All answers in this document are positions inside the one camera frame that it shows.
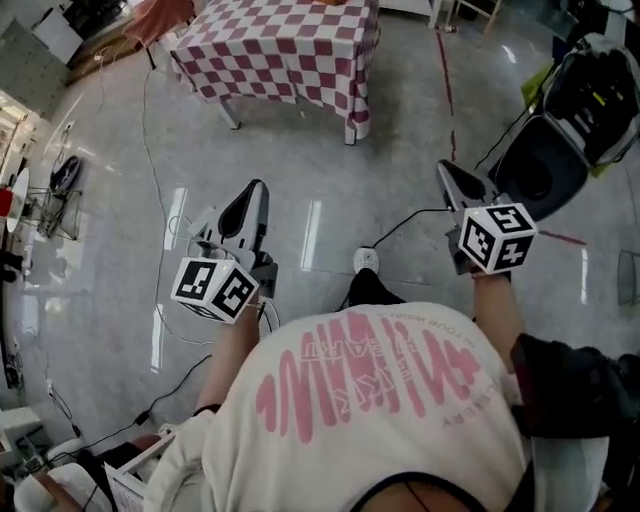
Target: cord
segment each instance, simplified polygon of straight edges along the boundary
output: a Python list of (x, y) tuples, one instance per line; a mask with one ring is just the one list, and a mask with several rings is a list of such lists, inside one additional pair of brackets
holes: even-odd
[(409, 489), (409, 492), (411, 494), (413, 494), (413, 497), (418, 501), (418, 503), (420, 503), (420, 506), (426, 511), (429, 512), (429, 509), (427, 508), (427, 506), (422, 502), (422, 500), (420, 499), (420, 497), (418, 496), (418, 494), (416, 493), (416, 491), (414, 491), (411, 486), (409, 485), (409, 482), (405, 482), (404, 485), (407, 486), (407, 489)]
[(391, 236), (398, 228), (402, 227), (404, 224), (406, 224), (407, 222), (409, 222), (411, 219), (413, 219), (416, 215), (418, 215), (419, 213), (424, 213), (424, 212), (450, 212), (451, 210), (449, 208), (423, 208), (422, 210), (418, 210), (413, 212), (411, 215), (409, 215), (406, 219), (404, 219), (402, 222), (396, 224), (391, 231), (389, 231), (386, 235), (384, 235), (383, 237), (381, 237), (379, 240), (376, 241), (376, 243), (374, 243), (371, 246), (371, 249), (375, 249), (378, 244), (384, 240), (386, 240), (389, 236)]
[(76, 435), (76, 437), (82, 437), (82, 430), (73, 422), (73, 413), (71, 412), (71, 407), (67, 404), (67, 402), (62, 398), (62, 395), (56, 391), (54, 387), (51, 387), (51, 394), (49, 395), (53, 405), (58, 409), (65, 418), (69, 421), (71, 425), (71, 430)]
[(202, 359), (200, 359), (200, 361), (198, 361), (196, 364), (194, 364), (191, 369), (187, 372), (187, 374), (184, 376), (184, 378), (180, 381), (180, 383), (169, 393), (159, 396), (158, 398), (156, 398), (153, 402), (151, 402), (151, 405), (149, 406), (149, 408), (144, 411), (143, 413), (141, 413), (137, 418), (136, 418), (136, 423), (138, 423), (138, 420), (140, 420), (144, 415), (146, 415), (146, 417), (144, 418), (144, 421), (146, 421), (146, 419), (149, 417), (149, 414), (151, 413), (151, 410), (154, 408), (154, 406), (160, 401), (160, 400), (164, 400), (165, 398), (169, 398), (171, 395), (175, 394), (178, 392), (178, 390), (182, 387), (182, 385), (187, 381), (187, 379), (191, 376), (191, 374), (193, 373), (193, 371), (198, 368), (198, 366), (200, 366), (202, 363), (204, 363), (207, 359), (209, 359), (211, 357), (211, 354), (209, 354), (208, 356), (203, 357)]
[(96, 486), (93, 488), (93, 492), (91, 493), (91, 496), (89, 496), (89, 499), (84, 504), (84, 507), (82, 507), (82, 512), (87, 510), (87, 507), (89, 506), (89, 503), (91, 503), (91, 500), (93, 499), (93, 495), (96, 493), (97, 490), (98, 490), (98, 484), (96, 484)]
[[(391, 228), (391, 230), (389, 230), (386, 234), (382, 235), (373, 245), (371, 246), (363, 246), (367, 249), (375, 249), (381, 242), (383, 242), (384, 240), (386, 240), (387, 238), (389, 238), (393, 233), (396, 232), (396, 230), (398, 230), (399, 228), (401, 228), (402, 226), (404, 226), (407, 222), (409, 222), (411, 219), (413, 219), (416, 215), (418, 215), (419, 213), (426, 213), (426, 212), (450, 212), (451, 209), (450, 208), (423, 208), (421, 210), (416, 210), (415, 212), (413, 212), (411, 215), (409, 215), (406, 219), (404, 219), (403, 221), (399, 222), (398, 224), (396, 224), (393, 228)], [(341, 311), (342, 308), (344, 308), (345, 304), (347, 303), (347, 300), (349, 299), (349, 291), (347, 290), (347, 294), (345, 295), (344, 299), (342, 300), (342, 302), (340, 303), (340, 306), (338, 307), (338, 309), (336, 309), (336, 312)]]
[[(153, 183), (155, 184), (155, 188), (156, 188), (158, 205), (160, 206), (160, 211), (162, 212), (163, 225), (166, 227), (168, 225), (167, 213), (164, 211), (164, 206), (162, 204), (162, 194), (160, 192), (160, 183), (158, 182), (156, 167), (153, 163), (153, 160), (151, 159), (151, 152), (149, 151), (149, 146), (147, 145), (147, 127), (145, 124), (145, 117), (147, 113), (147, 83), (149, 82), (150, 76), (151, 76), (151, 68), (149, 68), (149, 71), (147, 72), (147, 76), (144, 79), (144, 85), (142, 88), (142, 115), (140, 116), (140, 124), (142, 125), (142, 145), (144, 146), (144, 150), (147, 155), (147, 160), (149, 161), (149, 166), (151, 167), (151, 176), (153, 177)], [(162, 325), (171, 336), (179, 339), (180, 341), (184, 341), (185, 343), (188, 343), (190, 345), (211, 345), (213, 341), (193, 341), (193, 340), (188, 340), (186, 338), (183, 338), (182, 336), (178, 336), (177, 334), (174, 334), (173, 331), (171, 331), (171, 329), (167, 325), (164, 315), (162, 314), (162, 311), (160, 311), (160, 307), (158, 306), (158, 293), (160, 290), (160, 273), (162, 272), (163, 262), (164, 262), (164, 247), (160, 251), (160, 260), (158, 262), (158, 272), (156, 275), (155, 292), (154, 292), (154, 299), (153, 299), (156, 312), (158, 313), (158, 317), (160, 318)]]
[[(126, 427), (121, 428), (120, 430), (117, 430), (116, 432), (114, 432), (113, 434), (109, 434), (108, 436), (105, 436), (101, 439), (98, 439), (97, 441), (94, 441), (93, 443), (87, 445), (87, 446), (83, 446), (82, 448), (80, 448), (79, 450), (73, 451), (73, 452), (62, 452), (59, 453), (58, 455), (56, 455), (53, 459), (51, 459), (50, 463), (56, 462), (66, 456), (70, 456), (73, 457), (74, 455), (76, 455), (77, 453), (81, 452), (82, 450), (88, 450), (89, 448), (93, 448), (94, 446), (102, 443), (103, 441), (106, 441), (107, 439), (111, 439), (112, 437), (117, 436), (118, 434), (121, 434), (122, 432), (129, 430), (130, 428), (132, 428), (134, 425), (142, 425), (145, 421), (147, 421), (147, 419), (149, 419), (149, 415), (151, 414), (151, 411), (153, 410), (153, 408), (158, 404), (158, 402), (160, 402), (161, 400), (164, 400), (165, 398), (169, 398), (171, 395), (174, 395), (175, 393), (177, 393), (180, 388), (184, 385), (184, 383), (189, 379), (189, 377), (191, 376), (191, 374), (194, 372), (194, 370), (196, 368), (198, 368), (200, 365), (202, 365), (202, 363), (204, 363), (207, 359), (209, 359), (211, 357), (211, 354), (209, 354), (208, 356), (203, 357), (202, 359), (200, 359), (200, 361), (198, 361), (196, 364), (194, 364), (189, 371), (187, 372), (187, 374), (183, 377), (183, 379), (179, 382), (179, 384), (173, 388), (173, 390), (171, 390), (169, 393), (166, 393), (164, 395), (159, 396), (158, 398), (154, 399), (153, 402), (151, 402), (151, 405), (145, 409), (144, 411), (142, 411), (140, 414), (138, 414), (138, 416), (136, 417), (135, 420), (133, 420), (129, 425), (127, 425)], [(46, 465), (46, 463), (42, 464), (39, 468), (37, 468), (34, 472), (38, 472), (40, 471), (40, 469), (42, 469), (44, 466)]]
[(511, 129), (518, 123), (518, 121), (520, 121), (520, 119), (522, 119), (522, 116), (524, 116), (529, 109), (531, 108), (531, 106), (536, 102), (536, 100), (538, 99), (538, 96), (540, 95), (540, 92), (542, 91), (542, 86), (544, 85), (544, 83), (548, 80), (548, 78), (551, 76), (551, 73), (556, 69), (555, 65), (552, 65), (549, 68), (549, 71), (547, 72), (547, 74), (545, 75), (545, 77), (542, 79), (542, 82), (540, 82), (540, 85), (538, 85), (538, 89), (536, 90), (536, 93), (534, 94), (533, 98), (531, 98), (531, 101), (529, 102), (529, 104), (524, 108), (524, 110), (520, 113), (520, 115), (518, 117), (516, 117), (515, 121), (513, 121), (508, 127), (507, 129), (504, 131), (504, 133), (502, 134), (502, 136), (498, 139), (498, 142), (496, 142), (493, 146), (491, 146), (491, 149), (489, 151), (487, 151), (487, 154), (484, 155), (480, 161), (476, 164), (476, 166), (473, 168), (473, 170), (475, 171), (482, 162), (484, 162), (487, 158), (489, 158), (489, 155), (493, 152), (494, 149), (496, 149), (500, 143), (504, 140), (504, 138), (507, 136), (507, 134), (511, 131)]

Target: white box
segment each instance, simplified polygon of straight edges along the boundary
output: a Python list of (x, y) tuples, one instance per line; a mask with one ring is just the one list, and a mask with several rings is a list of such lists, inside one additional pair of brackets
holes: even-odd
[(233, 324), (258, 286), (237, 261), (183, 258), (171, 298), (199, 316)]
[(487, 274), (521, 266), (538, 233), (521, 203), (467, 208), (458, 247)]

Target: red and white checkered tablecloth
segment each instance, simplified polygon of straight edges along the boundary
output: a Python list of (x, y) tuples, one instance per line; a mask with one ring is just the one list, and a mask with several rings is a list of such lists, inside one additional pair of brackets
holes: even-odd
[(379, 37), (377, 0), (212, 0), (172, 51), (173, 66), (207, 101), (303, 97), (333, 109), (361, 139)]

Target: shoe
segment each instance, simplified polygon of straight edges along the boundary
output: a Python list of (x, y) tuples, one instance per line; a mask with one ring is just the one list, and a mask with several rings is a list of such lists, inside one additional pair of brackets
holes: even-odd
[(373, 270), (377, 275), (380, 271), (380, 260), (375, 249), (369, 247), (360, 247), (353, 255), (353, 270), (357, 274), (363, 268)]

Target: sleeve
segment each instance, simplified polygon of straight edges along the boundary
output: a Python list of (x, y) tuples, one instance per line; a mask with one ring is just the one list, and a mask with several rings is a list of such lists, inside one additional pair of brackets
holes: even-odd
[(31, 475), (18, 485), (13, 502), (18, 512), (45, 512), (55, 503), (53, 496)]
[(180, 503), (184, 507), (185, 500), (190, 502), (188, 510), (194, 512), (201, 510), (204, 503), (212, 504), (212, 490), (204, 478), (202, 469), (202, 452), (214, 419), (213, 412), (202, 411), (185, 422), (176, 432), (175, 439), (164, 452), (149, 480), (144, 512), (178, 510), (177, 504)]

